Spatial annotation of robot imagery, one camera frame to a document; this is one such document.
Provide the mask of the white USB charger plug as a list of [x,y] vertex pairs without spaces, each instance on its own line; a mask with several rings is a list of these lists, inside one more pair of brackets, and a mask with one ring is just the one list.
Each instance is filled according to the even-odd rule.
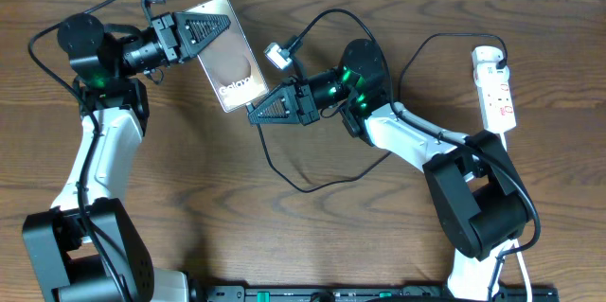
[[473,68],[478,74],[508,75],[508,66],[501,63],[504,59],[504,52],[495,46],[480,45],[472,51]]

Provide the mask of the white power strip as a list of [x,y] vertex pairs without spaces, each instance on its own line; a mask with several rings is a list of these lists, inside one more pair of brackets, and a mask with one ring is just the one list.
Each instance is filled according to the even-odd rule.
[[509,69],[495,62],[481,62],[473,71],[484,128],[492,133],[505,133],[516,127],[511,98]]

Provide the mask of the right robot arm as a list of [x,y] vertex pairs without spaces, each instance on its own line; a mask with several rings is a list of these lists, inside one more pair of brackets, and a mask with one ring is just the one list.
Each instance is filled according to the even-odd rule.
[[280,70],[293,67],[294,75],[249,108],[249,121],[257,127],[309,125],[332,107],[351,136],[420,170],[455,248],[447,292],[457,299],[494,299],[506,257],[525,250],[518,239],[528,222],[539,220],[499,133],[455,133],[412,114],[393,99],[374,40],[350,42],[337,66],[312,77],[295,59],[300,44],[294,37],[266,47],[270,62]]

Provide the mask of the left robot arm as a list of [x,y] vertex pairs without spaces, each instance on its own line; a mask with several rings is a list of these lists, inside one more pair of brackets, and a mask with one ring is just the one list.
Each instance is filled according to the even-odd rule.
[[175,12],[146,29],[104,24],[90,12],[53,27],[75,80],[82,138],[68,180],[22,236],[47,301],[203,301],[186,273],[156,268],[124,199],[150,115],[145,80],[195,58],[230,28],[223,14]]

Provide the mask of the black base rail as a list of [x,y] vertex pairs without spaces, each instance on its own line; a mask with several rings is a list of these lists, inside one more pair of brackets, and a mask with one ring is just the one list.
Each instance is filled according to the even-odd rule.
[[311,302],[311,301],[502,301],[559,302],[557,289],[500,286],[493,292],[484,289],[451,289],[435,282],[403,286],[239,286],[222,285],[206,290],[207,302]]

